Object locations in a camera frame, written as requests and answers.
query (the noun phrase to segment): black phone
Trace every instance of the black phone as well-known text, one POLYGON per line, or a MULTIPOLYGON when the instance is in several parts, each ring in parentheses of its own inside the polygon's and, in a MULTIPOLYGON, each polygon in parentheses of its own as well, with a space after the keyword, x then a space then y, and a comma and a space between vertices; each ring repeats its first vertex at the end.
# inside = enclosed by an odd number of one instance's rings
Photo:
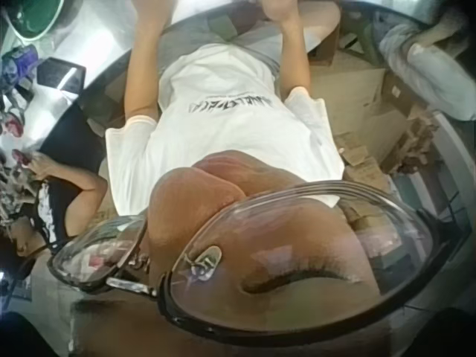
POLYGON ((36 81, 39 85, 73 94, 81 94, 85 78, 86 67, 52 57, 36 69, 36 81))

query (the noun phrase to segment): purple object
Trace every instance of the purple object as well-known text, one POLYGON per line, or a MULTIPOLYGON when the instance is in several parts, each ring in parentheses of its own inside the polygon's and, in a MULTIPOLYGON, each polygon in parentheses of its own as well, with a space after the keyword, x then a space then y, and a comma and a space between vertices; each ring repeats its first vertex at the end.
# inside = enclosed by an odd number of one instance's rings
POLYGON ((33 45, 17 47, 6 53, 1 58, 1 92, 10 91, 21 79, 28 76, 38 61, 38 51, 33 45))

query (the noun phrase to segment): eyeglasses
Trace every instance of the eyeglasses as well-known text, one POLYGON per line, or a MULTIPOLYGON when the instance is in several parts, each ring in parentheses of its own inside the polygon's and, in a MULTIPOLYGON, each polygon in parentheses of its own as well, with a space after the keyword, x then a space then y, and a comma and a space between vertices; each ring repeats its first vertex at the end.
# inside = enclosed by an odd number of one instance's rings
POLYGON ((420 292, 458 244, 438 225, 372 187, 328 181, 218 212, 159 286, 120 277, 138 260, 145 215, 83 234, 48 266, 84 292, 108 286, 156 300, 170 323, 204 338, 292 346, 364 328, 420 292))

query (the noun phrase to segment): gray shorts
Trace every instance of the gray shorts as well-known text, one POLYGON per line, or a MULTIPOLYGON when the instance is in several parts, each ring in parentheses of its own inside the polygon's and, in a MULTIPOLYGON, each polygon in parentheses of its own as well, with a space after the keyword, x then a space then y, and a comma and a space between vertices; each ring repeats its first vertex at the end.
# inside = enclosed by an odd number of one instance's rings
MULTIPOLYGON (((321 43, 321 39, 306 30, 304 30, 304 39, 308 52, 321 43)), ((171 28, 161 37, 158 49, 159 74, 163 74, 181 56, 191 54, 211 43, 228 43, 241 47, 256 59, 264 62, 275 77, 279 75, 283 36, 274 23, 258 22, 249 32, 226 42, 211 31, 204 16, 186 20, 171 28)))

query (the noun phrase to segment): white print on black shirt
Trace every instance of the white print on black shirt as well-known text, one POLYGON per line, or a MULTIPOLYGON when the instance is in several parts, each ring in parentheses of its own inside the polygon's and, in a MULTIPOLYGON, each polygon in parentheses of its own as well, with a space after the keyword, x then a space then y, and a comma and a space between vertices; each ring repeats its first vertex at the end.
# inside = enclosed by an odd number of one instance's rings
POLYGON ((213 112, 218 109, 225 111, 235 106, 271 106, 271 101, 262 95, 245 95, 234 99, 216 98, 190 104, 188 112, 213 112))

